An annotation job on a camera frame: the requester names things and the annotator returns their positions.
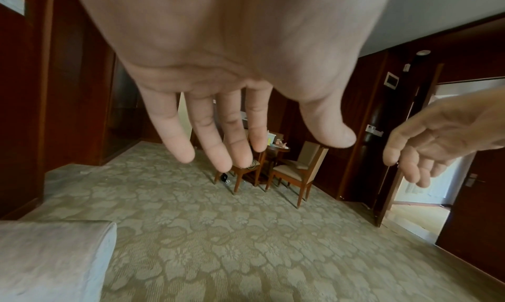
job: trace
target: white ceiling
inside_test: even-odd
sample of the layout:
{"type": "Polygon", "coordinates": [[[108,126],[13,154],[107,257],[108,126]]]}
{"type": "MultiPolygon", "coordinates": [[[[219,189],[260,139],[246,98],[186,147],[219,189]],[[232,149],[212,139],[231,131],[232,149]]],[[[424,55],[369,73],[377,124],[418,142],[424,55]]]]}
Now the white ceiling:
{"type": "Polygon", "coordinates": [[[503,12],[505,0],[390,0],[361,56],[503,12]]]}

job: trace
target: patterned carpet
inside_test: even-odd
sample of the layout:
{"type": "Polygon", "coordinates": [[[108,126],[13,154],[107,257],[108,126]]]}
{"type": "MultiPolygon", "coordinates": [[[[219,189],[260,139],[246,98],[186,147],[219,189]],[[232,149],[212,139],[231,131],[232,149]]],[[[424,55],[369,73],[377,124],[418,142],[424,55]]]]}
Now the patterned carpet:
{"type": "Polygon", "coordinates": [[[25,220],[105,219],[118,241],[102,301],[503,301],[505,288],[402,230],[377,229],[317,188],[237,195],[197,153],[140,143],[103,167],[48,173],[25,220]]]}

